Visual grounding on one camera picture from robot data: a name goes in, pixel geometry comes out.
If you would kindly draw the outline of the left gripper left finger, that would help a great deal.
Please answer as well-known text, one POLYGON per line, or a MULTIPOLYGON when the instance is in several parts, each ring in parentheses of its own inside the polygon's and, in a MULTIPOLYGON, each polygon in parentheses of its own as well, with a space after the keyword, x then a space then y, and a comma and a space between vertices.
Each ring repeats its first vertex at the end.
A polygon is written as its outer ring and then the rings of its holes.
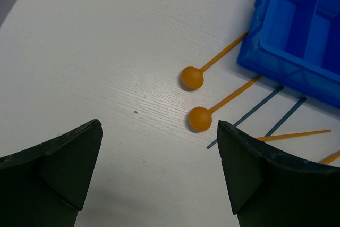
POLYGON ((91 120, 1 158, 1 226, 74 226, 103 137, 91 120))

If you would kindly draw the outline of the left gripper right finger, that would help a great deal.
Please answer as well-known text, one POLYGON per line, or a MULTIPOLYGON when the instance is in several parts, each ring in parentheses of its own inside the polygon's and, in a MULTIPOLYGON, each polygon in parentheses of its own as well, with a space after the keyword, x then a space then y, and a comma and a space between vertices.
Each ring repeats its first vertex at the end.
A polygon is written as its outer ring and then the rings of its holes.
POLYGON ((312 162, 220 121, 217 141, 240 226, 339 226, 339 168, 312 162))

